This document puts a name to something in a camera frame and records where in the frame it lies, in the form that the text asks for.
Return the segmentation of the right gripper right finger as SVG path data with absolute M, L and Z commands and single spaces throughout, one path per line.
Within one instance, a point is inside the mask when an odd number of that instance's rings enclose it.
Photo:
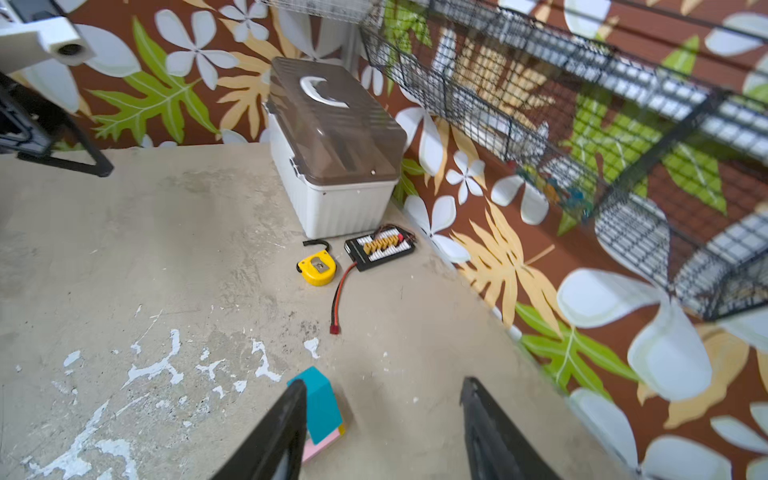
M 465 377 L 465 446 L 473 480 L 559 479 L 476 377 Z

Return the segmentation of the pink block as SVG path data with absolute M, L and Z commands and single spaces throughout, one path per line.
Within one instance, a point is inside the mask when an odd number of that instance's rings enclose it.
M 343 436 L 339 435 L 338 428 L 336 428 L 332 433 L 330 433 L 318 443 L 314 443 L 311 436 L 307 435 L 303 448 L 302 463 L 307 463 L 342 437 Z

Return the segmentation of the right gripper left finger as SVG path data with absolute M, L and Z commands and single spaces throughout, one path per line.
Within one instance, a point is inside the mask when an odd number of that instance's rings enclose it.
M 307 388 L 296 380 L 212 479 L 296 480 L 306 433 Z

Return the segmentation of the brown lid tool box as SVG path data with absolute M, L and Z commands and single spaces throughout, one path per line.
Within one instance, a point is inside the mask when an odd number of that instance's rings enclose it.
M 273 162 L 309 239 L 379 226 L 407 134 L 343 67 L 276 57 L 265 102 Z

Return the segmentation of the yellow tape measure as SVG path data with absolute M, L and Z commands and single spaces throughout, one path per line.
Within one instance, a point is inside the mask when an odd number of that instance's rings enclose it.
M 313 246 L 321 245 L 323 249 L 312 254 L 296 264 L 297 271 L 302 278 L 312 286 L 325 286 L 330 284 L 336 274 L 337 265 L 335 259 L 330 254 L 331 246 L 326 240 L 305 240 L 302 245 Z

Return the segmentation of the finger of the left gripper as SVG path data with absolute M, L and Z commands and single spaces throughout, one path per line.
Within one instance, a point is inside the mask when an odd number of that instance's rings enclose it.
M 53 155 L 55 144 L 66 133 L 77 139 L 92 163 Z M 1 74 L 1 153 L 97 177 L 108 177 L 114 170 L 110 160 L 65 110 L 5 74 Z

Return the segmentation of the black orange battery charger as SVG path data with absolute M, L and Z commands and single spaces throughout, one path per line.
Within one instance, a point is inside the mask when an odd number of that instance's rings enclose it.
M 366 271 L 412 254 L 416 236 L 398 225 L 384 224 L 367 235 L 345 241 L 344 249 L 359 271 Z

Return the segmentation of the teal wedge block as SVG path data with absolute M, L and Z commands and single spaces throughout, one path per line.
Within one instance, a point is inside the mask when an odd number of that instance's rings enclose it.
M 307 390 L 307 428 L 315 445 L 320 444 L 343 425 L 330 380 L 317 368 L 310 367 L 288 382 L 300 380 Z

